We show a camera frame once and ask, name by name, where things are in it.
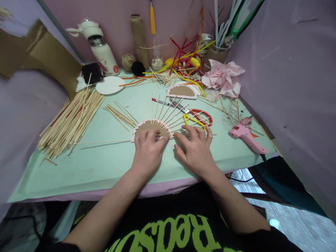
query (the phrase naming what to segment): lavender wall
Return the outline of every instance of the lavender wall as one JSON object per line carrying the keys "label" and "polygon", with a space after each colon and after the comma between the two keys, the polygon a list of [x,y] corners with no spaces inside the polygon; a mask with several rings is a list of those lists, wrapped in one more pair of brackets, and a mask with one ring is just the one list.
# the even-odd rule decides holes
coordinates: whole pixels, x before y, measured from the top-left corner
{"label": "lavender wall", "polygon": [[246,69],[241,96],[336,220],[336,2],[265,1],[230,58]]}
{"label": "lavender wall", "polygon": [[[195,16],[200,11],[203,0],[153,0],[155,12],[156,35],[150,32],[149,3],[144,0],[44,0],[52,11],[61,26],[66,28],[77,28],[77,24],[83,18],[91,18],[99,23],[104,32],[105,39],[110,45],[114,57],[119,66],[121,66],[121,56],[126,53],[132,53],[136,56],[132,31],[130,27],[129,16],[138,13],[142,16],[147,27],[147,44],[153,44],[161,41],[162,44],[168,43],[173,34],[174,40],[180,45],[183,44],[185,37],[192,38],[199,33],[199,23],[188,19],[189,16]],[[231,8],[232,0],[218,0],[219,6],[225,6],[220,15],[219,21],[223,21]],[[209,11],[214,17],[213,1],[204,1],[204,32],[214,33],[214,25],[211,21]],[[71,36],[74,45],[87,61],[95,61],[91,49],[85,38],[74,38]],[[173,57],[176,53],[176,47],[171,44],[162,49],[164,59]]]}
{"label": "lavender wall", "polygon": [[[40,18],[48,30],[76,57],[36,0],[2,0],[16,23],[32,25]],[[17,30],[22,27],[12,26]],[[57,115],[67,99],[64,88],[47,75],[34,70],[17,71],[10,80],[0,78],[0,221],[9,208],[7,199],[20,181],[35,150],[39,133]]]}

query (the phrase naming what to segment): person's left hand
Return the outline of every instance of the person's left hand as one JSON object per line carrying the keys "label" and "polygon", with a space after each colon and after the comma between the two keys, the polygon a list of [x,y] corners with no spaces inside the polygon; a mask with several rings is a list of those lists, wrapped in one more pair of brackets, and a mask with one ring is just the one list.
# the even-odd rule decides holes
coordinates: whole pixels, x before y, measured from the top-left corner
{"label": "person's left hand", "polygon": [[162,153],[169,136],[164,136],[155,142],[155,135],[160,134],[160,130],[145,130],[134,139],[135,155],[131,170],[140,173],[147,180],[152,177],[159,168],[162,161]]}

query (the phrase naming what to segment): black t-shirt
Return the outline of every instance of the black t-shirt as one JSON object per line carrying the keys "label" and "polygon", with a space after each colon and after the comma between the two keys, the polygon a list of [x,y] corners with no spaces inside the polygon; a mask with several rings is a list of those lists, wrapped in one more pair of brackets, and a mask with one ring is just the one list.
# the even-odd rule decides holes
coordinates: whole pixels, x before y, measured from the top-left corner
{"label": "black t-shirt", "polygon": [[[56,244],[51,251],[79,251]],[[301,251],[277,229],[236,235],[221,219],[207,184],[179,193],[135,199],[106,252],[122,251]]]}

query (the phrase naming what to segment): white thermos bottle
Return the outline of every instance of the white thermos bottle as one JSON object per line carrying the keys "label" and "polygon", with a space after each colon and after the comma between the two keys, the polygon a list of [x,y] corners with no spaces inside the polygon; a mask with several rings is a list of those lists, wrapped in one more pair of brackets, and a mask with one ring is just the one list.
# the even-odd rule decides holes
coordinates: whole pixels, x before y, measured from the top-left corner
{"label": "white thermos bottle", "polygon": [[74,37],[78,37],[79,34],[85,36],[90,43],[94,56],[106,75],[115,76],[119,74],[117,62],[113,56],[111,48],[104,40],[104,34],[99,28],[98,23],[89,19],[84,19],[78,24],[78,29],[67,28],[66,31]]}
{"label": "white thermos bottle", "polygon": [[117,62],[113,56],[111,48],[106,44],[104,37],[93,35],[88,39],[91,50],[98,60],[99,65],[106,75],[115,76],[119,74]]}

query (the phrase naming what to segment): glue gun cord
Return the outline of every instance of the glue gun cord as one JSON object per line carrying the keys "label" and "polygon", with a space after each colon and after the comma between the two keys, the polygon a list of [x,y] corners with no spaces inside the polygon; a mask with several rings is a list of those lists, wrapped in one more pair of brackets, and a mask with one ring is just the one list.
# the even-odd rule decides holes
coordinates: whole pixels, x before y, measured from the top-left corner
{"label": "glue gun cord", "polygon": [[[264,176],[265,175],[265,173],[267,172],[267,160],[266,160],[266,157],[265,157],[265,155],[264,154],[261,154],[260,155],[261,157],[262,157],[262,159],[263,159],[263,161],[264,161],[264,164],[265,164],[265,171],[262,173],[262,174],[260,174],[259,176],[257,176],[257,177],[262,177],[262,176]],[[228,177],[228,176],[226,176],[228,179],[232,179],[232,180],[234,180],[234,181],[238,181],[238,182],[243,182],[243,183],[245,183],[245,182],[249,182],[249,181],[251,181],[252,179],[254,179],[254,177],[252,177],[252,178],[249,178],[248,180],[237,180],[237,179],[233,179],[233,178],[231,178],[231,177]]]}

